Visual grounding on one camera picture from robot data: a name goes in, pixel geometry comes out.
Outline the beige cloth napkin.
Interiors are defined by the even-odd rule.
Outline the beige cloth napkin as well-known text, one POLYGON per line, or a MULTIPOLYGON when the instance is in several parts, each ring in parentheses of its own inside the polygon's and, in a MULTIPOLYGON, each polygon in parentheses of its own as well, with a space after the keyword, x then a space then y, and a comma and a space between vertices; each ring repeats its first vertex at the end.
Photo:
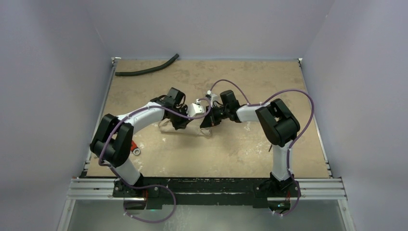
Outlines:
POLYGON ((158 123, 158 127, 161 133, 164 134, 182 134, 192 136, 212 136, 211 128, 200 128, 203 119, 196 119, 188 123, 183 129, 175 129, 169 119, 165 119, 158 123))

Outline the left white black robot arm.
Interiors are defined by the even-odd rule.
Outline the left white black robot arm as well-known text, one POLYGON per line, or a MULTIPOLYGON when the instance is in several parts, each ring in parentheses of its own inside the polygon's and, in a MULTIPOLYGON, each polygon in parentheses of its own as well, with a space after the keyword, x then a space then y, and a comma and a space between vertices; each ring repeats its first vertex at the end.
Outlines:
POLYGON ((165 95, 155 97, 143 107, 123 115, 106 114, 94 134, 90 151, 98 164, 108 167, 118 178, 117 188, 128 197, 158 197, 161 192, 172 194, 166 186, 145 182, 143 174, 130 160, 133 136, 147 126, 169 119, 177 129, 185 128, 195 117, 188 114, 186 95, 171 88, 165 95))

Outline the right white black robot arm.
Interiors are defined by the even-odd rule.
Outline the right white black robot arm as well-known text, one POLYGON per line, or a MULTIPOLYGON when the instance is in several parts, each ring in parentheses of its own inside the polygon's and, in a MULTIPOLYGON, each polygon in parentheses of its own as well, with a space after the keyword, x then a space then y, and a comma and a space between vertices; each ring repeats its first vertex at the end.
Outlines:
POLYGON ((281 99, 276 99, 268 105, 243 105, 236 99, 232 90, 222 92, 219 100, 211 91, 208 91, 207 97, 211 99, 212 106, 200 127, 211 128, 219 125, 224 119, 236 123, 259 122, 271 144, 273 166, 269 179, 261 183, 258 189, 265 187, 267 191, 277 196, 287 192, 293 185, 290 145, 297 138, 300 124, 286 104, 281 99))

